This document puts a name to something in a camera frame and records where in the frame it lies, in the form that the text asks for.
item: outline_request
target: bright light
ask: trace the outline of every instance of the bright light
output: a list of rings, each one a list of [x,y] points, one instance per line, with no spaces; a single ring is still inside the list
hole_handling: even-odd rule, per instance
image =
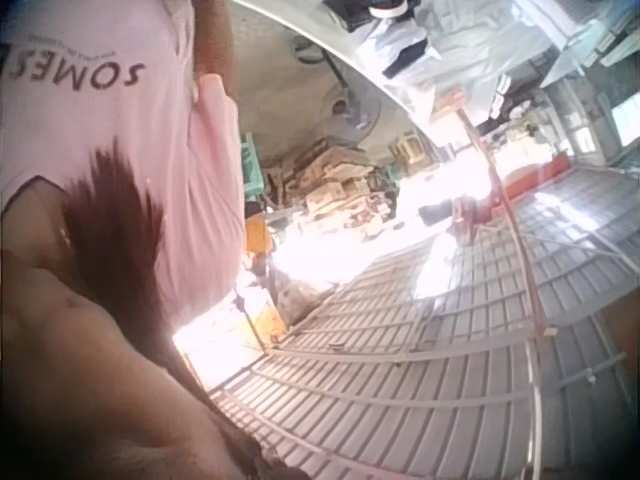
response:
[[[475,148],[467,148],[460,152],[452,164],[452,178],[445,188],[456,192],[457,198],[462,195],[482,200],[491,193],[491,180],[487,161]]]
[[[558,200],[555,195],[548,193],[538,192],[535,194],[536,200],[549,208],[556,208],[561,215],[566,217],[570,222],[574,223],[578,227],[586,230],[587,232],[593,232],[600,228],[600,225],[588,215],[585,215],[581,211],[573,208],[571,205],[567,205],[564,202]]]
[[[440,234],[433,242],[429,258],[420,271],[413,298],[435,297],[449,289],[453,273],[453,256],[458,249],[456,239],[448,233]]]
[[[593,153],[596,151],[596,144],[593,142],[593,136],[589,131],[589,127],[582,127],[576,131],[574,135],[582,153]]]
[[[623,147],[640,137],[640,92],[611,110]]]
[[[276,268],[289,278],[316,285],[347,282],[371,262],[369,249],[362,244],[356,229],[287,237],[272,255]]]

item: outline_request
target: hair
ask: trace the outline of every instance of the hair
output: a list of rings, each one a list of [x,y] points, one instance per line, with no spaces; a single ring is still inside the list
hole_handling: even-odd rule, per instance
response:
[[[138,191],[117,141],[109,151],[96,151],[90,180],[67,189],[63,217],[87,297],[109,312],[137,351],[210,409],[237,466],[249,478],[259,478],[259,470],[268,470],[261,445],[214,405],[173,342],[155,275],[163,208],[148,191]]]

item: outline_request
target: metal pipe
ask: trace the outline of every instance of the metal pipe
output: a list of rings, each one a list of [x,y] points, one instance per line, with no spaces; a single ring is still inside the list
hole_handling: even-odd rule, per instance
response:
[[[533,447],[533,480],[539,480],[542,474],[542,398],[540,394],[540,365],[538,363],[540,361],[539,349],[536,342],[543,337],[546,328],[544,320],[544,310],[542,308],[540,294],[533,278],[533,272],[531,270],[529,257],[527,255],[524,242],[522,241],[522,237],[520,235],[520,229],[518,227],[515,215],[513,214],[513,210],[511,209],[509,198],[506,195],[504,185],[502,184],[500,176],[498,175],[498,172],[496,170],[493,156],[486,148],[484,143],[482,143],[482,140],[479,139],[475,128],[473,127],[473,125],[471,125],[471,122],[469,121],[469,118],[464,113],[464,111],[459,111],[458,114],[465,126],[465,129],[467,130],[471,142],[479,150],[479,152],[482,153],[487,161],[491,183],[499,187],[500,199],[502,200],[504,213],[507,218],[507,222],[509,223],[511,235],[516,244],[518,259],[520,261],[520,264],[522,265],[525,290],[527,293],[526,297],[531,311],[535,332],[535,340],[527,339],[527,359],[529,361],[529,370],[531,372],[530,379],[531,385],[533,386],[532,406],[535,413],[535,418],[532,422],[534,428],[531,431],[531,440]]]
[[[247,312],[247,309],[245,308],[244,298],[240,296],[236,288],[234,288],[233,291],[236,294],[236,298],[234,298],[233,303],[238,308],[238,310],[240,310],[243,313],[244,318],[247,320],[247,323],[249,324],[249,328],[253,332],[253,336],[256,337],[256,341],[258,342],[258,345],[260,345],[260,349],[262,350],[263,353],[266,353],[267,346],[264,344],[264,342],[260,338],[260,335],[258,334],[258,330],[256,330],[255,325],[251,321],[251,316],[249,315],[249,313]]]

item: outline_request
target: box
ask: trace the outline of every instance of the box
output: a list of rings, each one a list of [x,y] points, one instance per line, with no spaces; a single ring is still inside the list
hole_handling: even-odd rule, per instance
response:
[[[307,208],[311,213],[320,213],[322,209],[328,207],[333,202],[346,199],[347,194],[342,188],[342,184],[334,180],[326,181],[322,186],[316,188],[306,196]]]

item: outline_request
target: fabric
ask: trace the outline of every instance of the fabric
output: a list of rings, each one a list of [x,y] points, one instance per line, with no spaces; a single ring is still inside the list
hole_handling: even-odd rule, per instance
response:
[[[4,204],[35,177],[65,188],[117,138],[164,206],[157,275],[175,325],[233,287],[244,248],[237,107],[192,78],[188,1],[23,0],[0,36]]]

